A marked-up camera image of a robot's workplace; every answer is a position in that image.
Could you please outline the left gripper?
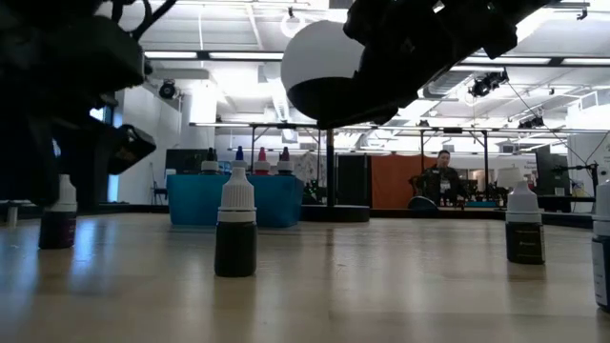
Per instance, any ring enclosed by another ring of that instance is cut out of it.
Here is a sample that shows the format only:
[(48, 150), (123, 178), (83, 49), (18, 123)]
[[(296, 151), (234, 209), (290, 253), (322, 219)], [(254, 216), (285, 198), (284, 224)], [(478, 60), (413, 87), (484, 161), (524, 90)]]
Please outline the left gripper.
[(92, 112), (144, 83), (144, 52), (120, 28), (1, 32), (1, 199), (47, 207), (59, 173), (75, 174), (79, 210), (97, 207), (108, 173), (150, 154), (151, 138)]

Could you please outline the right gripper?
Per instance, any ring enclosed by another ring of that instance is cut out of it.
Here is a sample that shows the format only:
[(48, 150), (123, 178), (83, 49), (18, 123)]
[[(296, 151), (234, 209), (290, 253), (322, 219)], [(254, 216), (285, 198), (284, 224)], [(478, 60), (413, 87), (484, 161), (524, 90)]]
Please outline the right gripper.
[(417, 90), (478, 50), (495, 59), (518, 44), (517, 24), (546, 0), (356, 0), (344, 33), (364, 47), (352, 89), (364, 96), (327, 107), (323, 130), (382, 125)]

